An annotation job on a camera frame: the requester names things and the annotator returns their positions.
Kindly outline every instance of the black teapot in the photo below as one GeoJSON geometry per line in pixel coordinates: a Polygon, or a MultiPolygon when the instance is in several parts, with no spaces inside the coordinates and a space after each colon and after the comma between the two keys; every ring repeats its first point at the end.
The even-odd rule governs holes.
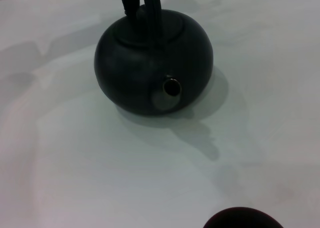
{"type": "Polygon", "coordinates": [[[140,115],[163,115],[192,103],[213,72],[213,49],[203,28],[160,0],[122,0],[126,16],[101,37],[94,70],[116,105],[140,115]]]}

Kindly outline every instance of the white table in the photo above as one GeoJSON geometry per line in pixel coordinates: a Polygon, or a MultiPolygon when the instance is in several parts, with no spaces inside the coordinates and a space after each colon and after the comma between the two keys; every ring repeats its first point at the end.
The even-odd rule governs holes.
{"type": "Polygon", "coordinates": [[[162,0],[217,75],[162,118],[99,89],[121,0],[0,1],[0,227],[201,228],[229,207],[320,225],[320,0],[162,0]]]}

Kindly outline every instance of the teapot body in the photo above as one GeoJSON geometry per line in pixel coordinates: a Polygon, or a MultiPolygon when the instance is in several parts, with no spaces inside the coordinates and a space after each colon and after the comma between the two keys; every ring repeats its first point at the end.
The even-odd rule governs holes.
{"type": "Polygon", "coordinates": [[[100,88],[132,113],[163,115],[184,108],[200,95],[213,72],[213,49],[203,28],[176,11],[162,9],[161,14],[163,27],[169,29],[162,48],[150,47],[148,39],[123,39],[130,32],[117,35],[130,26],[127,16],[112,24],[97,45],[94,69],[100,88]],[[179,24],[170,21],[173,16],[179,24]]]}

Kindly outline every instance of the black object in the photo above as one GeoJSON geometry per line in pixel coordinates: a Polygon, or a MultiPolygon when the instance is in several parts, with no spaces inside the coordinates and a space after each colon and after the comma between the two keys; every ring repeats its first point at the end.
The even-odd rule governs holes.
{"type": "Polygon", "coordinates": [[[100,88],[119,107],[162,115],[193,102],[213,71],[202,27],[160,0],[122,0],[126,16],[101,37],[94,58],[100,88]]]}
{"type": "Polygon", "coordinates": [[[204,228],[283,228],[269,215],[252,208],[234,207],[215,214],[204,228]]]}

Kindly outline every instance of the teapot spout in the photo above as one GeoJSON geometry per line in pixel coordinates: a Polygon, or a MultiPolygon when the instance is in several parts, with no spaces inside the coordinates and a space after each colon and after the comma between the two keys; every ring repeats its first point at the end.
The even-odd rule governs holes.
{"type": "Polygon", "coordinates": [[[152,103],[159,111],[169,111],[175,108],[181,99],[182,87],[178,80],[169,78],[162,84],[162,90],[152,96],[152,103]]]}

